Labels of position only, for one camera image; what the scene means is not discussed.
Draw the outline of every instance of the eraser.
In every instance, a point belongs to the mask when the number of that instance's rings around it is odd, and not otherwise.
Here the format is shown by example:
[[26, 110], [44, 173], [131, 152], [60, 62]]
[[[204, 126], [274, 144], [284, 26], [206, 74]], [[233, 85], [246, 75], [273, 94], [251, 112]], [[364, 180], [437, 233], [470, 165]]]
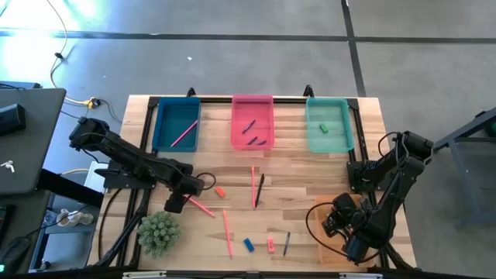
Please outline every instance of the eraser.
[[222, 188], [219, 186], [215, 187], [215, 191], [217, 192], [217, 194], [219, 194], [219, 196], [221, 196], [221, 198], [224, 198], [226, 196], [224, 190], [222, 190]]
[[326, 124], [322, 123], [320, 124], [320, 129], [324, 132], [324, 133], [327, 133], [329, 130], [327, 129], [327, 126]]
[[246, 245], [246, 248], [248, 248], [248, 251], [253, 252], [255, 250], [255, 247], [253, 247], [253, 244], [250, 242], [249, 239], [245, 239], [244, 243]]
[[269, 250], [269, 253], [276, 251], [276, 246], [274, 245], [274, 239], [272, 238], [272, 236], [267, 237], [267, 248]]

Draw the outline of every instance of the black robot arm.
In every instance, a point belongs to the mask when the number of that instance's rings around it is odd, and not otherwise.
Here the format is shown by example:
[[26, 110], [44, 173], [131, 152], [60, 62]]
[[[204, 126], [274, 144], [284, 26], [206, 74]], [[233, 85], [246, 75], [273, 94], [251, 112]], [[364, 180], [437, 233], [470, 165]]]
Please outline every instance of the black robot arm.
[[424, 171], [432, 154], [432, 142], [411, 132], [397, 133], [396, 146], [378, 161], [363, 163], [349, 174], [363, 183], [379, 184], [392, 177], [377, 206], [361, 201], [356, 207], [345, 193], [334, 199], [334, 208], [322, 226], [328, 236], [349, 233], [343, 251], [355, 263], [364, 259], [369, 248], [385, 249], [396, 226], [395, 215], [410, 187]]
[[106, 122], [98, 119], [79, 118], [69, 136], [71, 147], [76, 150], [100, 151], [120, 164], [127, 175], [140, 181], [157, 181], [165, 184], [172, 193], [164, 210], [181, 213], [184, 195], [199, 196], [205, 182], [192, 177], [193, 166], [176, 160], [156, 158], [110, 131]]

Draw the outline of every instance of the pink bin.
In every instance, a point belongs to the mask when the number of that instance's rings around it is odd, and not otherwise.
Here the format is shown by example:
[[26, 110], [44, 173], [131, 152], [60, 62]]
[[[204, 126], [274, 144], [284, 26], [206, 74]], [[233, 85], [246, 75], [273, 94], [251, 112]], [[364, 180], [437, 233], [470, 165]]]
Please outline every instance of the pink bin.
[[271, 150], [274, 147], [274, 99], [272, 96], [236, 95], [232, 99], [232, 147], [237, 150]]

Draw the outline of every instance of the wooden tabletop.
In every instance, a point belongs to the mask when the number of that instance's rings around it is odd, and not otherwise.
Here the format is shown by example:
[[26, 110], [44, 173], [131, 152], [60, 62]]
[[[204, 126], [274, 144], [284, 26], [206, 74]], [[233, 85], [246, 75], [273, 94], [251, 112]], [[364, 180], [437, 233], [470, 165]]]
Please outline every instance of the wooden tabletop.
[[[129, 96], [121, 136], [139, 146], [145, 122], [149, 95]], [[369, 158], [380, 157], [378, 140], [385, 134], [381, 107], [377, 98], [358, 98], [363, 131]], [[305, 106], [301, 104], [274, 104], [275, 144], [271, 151], [234, 150], [230, 137], [230, 104], [201, 104], [201, 121], [198, 149], [194, 153], [159, 153], [158, 157], [174, 158], [193, 164], [194, 174], [211, 172], [217, 185], [226, 192], [220, 198], [213, 190], [204, 191], [196, 199], [212, 210], [216, 218], [206, 215], [192, 203], [176, 215], [183, 231], [177, 245], [160, 259], [143, 254], [140, 270], [268, 270], [268, 271], [352, 271], [362, 270], [337, 257], [335, 262], [323, 265], [319, 260], [318, 244], [308, 234], [305, 215], [315, 204], [317, 195], [338, 195], [350, 192], [345, 164], [348, 153], [311, 153], [306, 135]], [[154, 109], [147, 151], [151, 140], [157, 109]], [[353, 114], [353, 133], [357, 138]], [[383, 152], [389, 150], [383, 141]], [[265, 182], [257, 210], [251, 205], [250, 168], [255, 166], [256, 181], [265, 174]], [[113, 192], [105, 195], [100, 216]], [[102, 233], [103, 253], [114, 243], [122, 231], [130, 190], [122, 190], [112, 203]], [[148, 214], [164, 210], [169, 191], [159, 185], [153, 190]], [[226, 247], [222, 210], [227, 211], [233, 258]], [[405, 261], [415, 266], [412, 244], [405, 213], [401, 208], [396, 215], [396, 228], [391, 243]], [[310, 228], [315, 228], [313, 221]], [[283, 257], [287, 232], [291, 232], [290, 245]], [[126, 263], [132, 255], [136, 234], [129, 238]], [[267, 237], [272, 236], [276, 252], [267, 252]], [[243, 240], [249, 238], [255, 252], [249, 253]], [[98, 260], [98, 231], [93, 239], [88, 264]]]

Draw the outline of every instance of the blue eraser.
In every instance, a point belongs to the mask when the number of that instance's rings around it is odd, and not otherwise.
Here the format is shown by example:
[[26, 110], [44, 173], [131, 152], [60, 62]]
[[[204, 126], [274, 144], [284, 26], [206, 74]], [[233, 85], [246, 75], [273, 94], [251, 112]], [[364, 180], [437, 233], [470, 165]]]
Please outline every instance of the blue eraser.
[[246, 248], [248, 248], [248, 251], [253, 252], [255, 250], [255, 247], [253, 247], [253, 244], [250, 242], [249, 239], [245, 239], [244, 243], [246, 245]]

